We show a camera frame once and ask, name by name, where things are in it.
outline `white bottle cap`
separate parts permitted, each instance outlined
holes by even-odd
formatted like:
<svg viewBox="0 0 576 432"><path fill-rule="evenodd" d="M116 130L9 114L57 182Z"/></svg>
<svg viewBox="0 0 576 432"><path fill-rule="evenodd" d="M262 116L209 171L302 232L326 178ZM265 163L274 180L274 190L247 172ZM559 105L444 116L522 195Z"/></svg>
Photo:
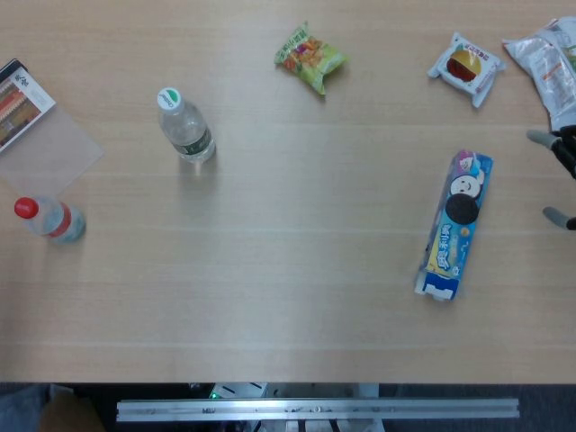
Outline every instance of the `white bottle cap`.
<svg viewBox="0 0 576 432"><path fill-rule="evenodd" d="M158 106L166 114L175 114L182 110L184 102L180 92L173 87L165 87L158 92Z"/></svg>

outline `chip bag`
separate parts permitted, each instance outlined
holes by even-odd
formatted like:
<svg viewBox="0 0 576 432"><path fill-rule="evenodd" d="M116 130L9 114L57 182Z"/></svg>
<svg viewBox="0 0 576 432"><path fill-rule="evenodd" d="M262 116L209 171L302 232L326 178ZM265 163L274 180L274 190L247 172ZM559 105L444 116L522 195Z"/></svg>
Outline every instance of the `chip bag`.
<svg viewBox="0 0 576 432"><path fill-rule="evenodd" d="M276 52L274 63L283 64L302 80L325 95L324 76L332 72L347 58L334 47L315 39L308 33L308 23L298 27L290 39Z"/></svg>
<svg viewBox="0 0 576 432"><path fill-rule="evenodd" d="M448 84L472 95L472 105L478 108L494 85L496 74L505 68L506 63L494 54L455 32L450 48L427 74L431 78L441 76Z"/></svg>

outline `red bottle label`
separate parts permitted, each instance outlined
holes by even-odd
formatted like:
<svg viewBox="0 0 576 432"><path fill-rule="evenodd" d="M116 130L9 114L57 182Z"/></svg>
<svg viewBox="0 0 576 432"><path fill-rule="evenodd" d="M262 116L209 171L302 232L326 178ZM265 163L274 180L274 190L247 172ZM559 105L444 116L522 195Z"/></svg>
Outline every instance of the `red bottle label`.
<svg viewBox="0 0 576 432"><path fill-rule="evenodd" d="M70 211L69 207L63 202L60 204L62 205L62 210L64 211L64 217L62 218L62 222L58 225L58 227L54 229L50 234L48 234L48 237L52 237L53 239L64 234L72 223L72 212Z"/></svg>

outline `red bottle cap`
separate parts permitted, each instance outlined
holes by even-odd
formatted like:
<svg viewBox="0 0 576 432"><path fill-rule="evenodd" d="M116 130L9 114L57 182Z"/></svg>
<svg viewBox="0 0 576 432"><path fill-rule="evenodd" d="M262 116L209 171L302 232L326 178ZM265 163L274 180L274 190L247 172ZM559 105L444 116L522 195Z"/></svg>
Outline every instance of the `red bottle cap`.
<svg viewBox="0 0 576 432"><path fill-rule="evenodd" d="M14 212L22 219L32 219L38 214L38 210L38 203L27 196L18 198L18 201L16 201L14 205Z"/></svg>

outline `green snack bag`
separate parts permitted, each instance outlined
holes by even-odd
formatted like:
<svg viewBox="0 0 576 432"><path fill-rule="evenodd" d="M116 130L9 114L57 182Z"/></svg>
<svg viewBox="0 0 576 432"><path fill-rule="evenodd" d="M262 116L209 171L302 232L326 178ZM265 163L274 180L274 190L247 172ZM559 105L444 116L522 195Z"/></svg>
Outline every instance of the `green snack bag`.
<svg viewBox="0 0 576 432"><path fill-rule="evenodd" d="M347 58L336 48L315 39L308 33L308 23L298 27L290 39L276 52L274 63L283 64L298 77L325 95L324 76L332 72Z"/></svg>

